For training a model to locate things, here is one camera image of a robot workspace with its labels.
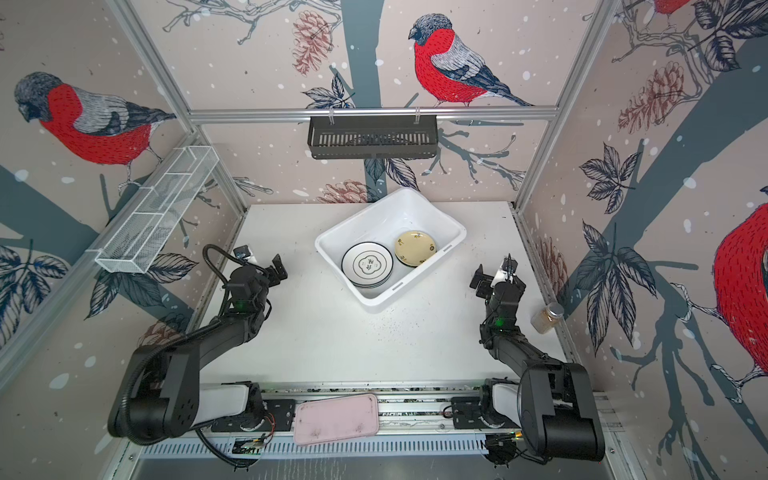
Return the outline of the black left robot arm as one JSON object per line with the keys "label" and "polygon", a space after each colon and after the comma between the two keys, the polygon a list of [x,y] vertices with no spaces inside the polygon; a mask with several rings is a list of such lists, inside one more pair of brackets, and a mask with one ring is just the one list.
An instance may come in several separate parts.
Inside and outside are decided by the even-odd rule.
{"label": "black left robot arm", "polygon": [[279,255],[262,267],[213,244],[204,246],[202,257],[212,251],[237,265],[230,275],[212,270],[224,291],[217,316],[166,344],[134,351],[108,417],[111,436],[149,446],[231,417],[243,416],[253,425],[266,419],[258,384],[204,384],[201,371],[257,336],[272,312],[269,291],[288,273]]}

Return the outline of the yellow plate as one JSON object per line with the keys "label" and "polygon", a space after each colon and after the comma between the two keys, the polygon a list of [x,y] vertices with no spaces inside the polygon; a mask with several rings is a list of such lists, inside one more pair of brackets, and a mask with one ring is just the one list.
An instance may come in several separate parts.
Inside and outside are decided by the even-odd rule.
{"label": "yellow plate", "polygon": [[437,250],[435,240],[429,234],[418,230],[402,233],[394,243],[397,260],[411,268],[425,263]]}

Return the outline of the white plate black rim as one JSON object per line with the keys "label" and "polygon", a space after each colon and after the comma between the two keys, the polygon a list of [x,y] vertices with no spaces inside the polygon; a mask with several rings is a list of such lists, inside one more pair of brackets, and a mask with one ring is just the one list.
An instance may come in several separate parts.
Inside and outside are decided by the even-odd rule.
{"label": "white plate black rim", "polygon": [[377,242],[360,242],[342,257],[341,271],[358,288],[376,288],[386,283],[393,271],[392,253]]}

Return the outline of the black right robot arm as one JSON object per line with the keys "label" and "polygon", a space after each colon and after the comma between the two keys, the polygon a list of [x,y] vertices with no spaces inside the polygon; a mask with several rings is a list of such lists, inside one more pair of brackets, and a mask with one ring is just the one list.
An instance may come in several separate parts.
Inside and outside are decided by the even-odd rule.
{"label": "black right robot arm", "polygon": [[600,462],[605,439],[589,375],[582,365],[562,362],[534,346],[518,327],[526,284],[517,266],[508,255],[494,275],[478,267],[470,281],[485,302],[479,343],[518,376],[486,381],[486,420],[518,425],[528,450],[541,459]]}

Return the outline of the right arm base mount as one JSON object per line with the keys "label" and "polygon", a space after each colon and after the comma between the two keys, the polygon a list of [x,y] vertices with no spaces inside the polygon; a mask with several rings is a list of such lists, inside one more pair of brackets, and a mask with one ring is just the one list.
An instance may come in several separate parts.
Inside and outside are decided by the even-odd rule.
{"label": "right arm base mount", "polygon": [[516,380],[486,379],[477,392],[452,397],[443,416],[457,430],[518,428],[518,391]]}

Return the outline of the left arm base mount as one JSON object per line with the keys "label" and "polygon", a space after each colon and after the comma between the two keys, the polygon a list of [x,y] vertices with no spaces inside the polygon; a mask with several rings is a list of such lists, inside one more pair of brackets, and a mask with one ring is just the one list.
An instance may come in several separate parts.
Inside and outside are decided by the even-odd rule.
{"label": "left arm base mount", "polygon": [[241,382],[248,387],[242,413],[215,420],[211,430],[217,433],[289,432],[292,429],[296,401],[288,398],[265,400],[258,383]]}

